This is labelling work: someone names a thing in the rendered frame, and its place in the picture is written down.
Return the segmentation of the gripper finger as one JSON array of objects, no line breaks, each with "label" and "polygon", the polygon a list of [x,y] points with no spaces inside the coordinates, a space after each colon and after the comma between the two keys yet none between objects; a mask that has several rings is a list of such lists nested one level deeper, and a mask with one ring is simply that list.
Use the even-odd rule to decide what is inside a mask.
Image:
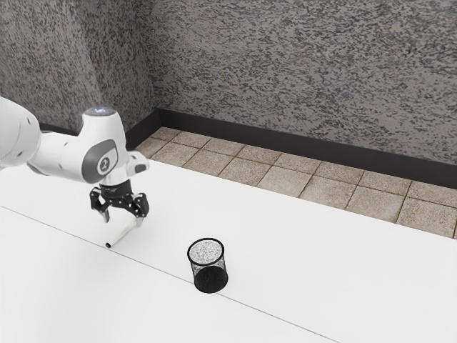
[{"label": "gripper finger", "polygon": [[109,203],[104,202],[103,204],[100,201],[101,190],[98,187],[94,187],[90,193],[90,205],[94,211],[97,211],[103,218],[105,223],[109,222]]},{"label": "gripper finger", "polygon": [[134,227],[140,227],[149,213],[149,202],[145,193],[128,194],[126,210],[135,216]]}]

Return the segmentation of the white pen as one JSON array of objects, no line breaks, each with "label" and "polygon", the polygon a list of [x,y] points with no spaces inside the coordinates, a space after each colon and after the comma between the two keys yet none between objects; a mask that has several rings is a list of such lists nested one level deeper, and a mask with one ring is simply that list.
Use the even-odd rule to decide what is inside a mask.
[{"label": "white pen", "polygon": [[119,233],[117,233],[114,237],[110,238],[106,243],[105,247],[107,249],[111,249],[114,245],[116,245],[122,238],[124,238],[132,229],[137,228],[138,221],[134,219],[131,223],[129,223],[124,229],[122,229]]}]

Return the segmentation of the black mesh pen holder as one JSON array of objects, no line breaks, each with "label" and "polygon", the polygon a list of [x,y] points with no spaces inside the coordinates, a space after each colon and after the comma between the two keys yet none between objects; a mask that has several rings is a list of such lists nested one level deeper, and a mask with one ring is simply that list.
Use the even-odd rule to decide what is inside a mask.
[{"label": "black mesh pen holder", "polygon": [[191,244],[187,257],[191,264],[194,286],[203,293],[221,291],[228,283],[223,244],[214,238],[201,238]]}]

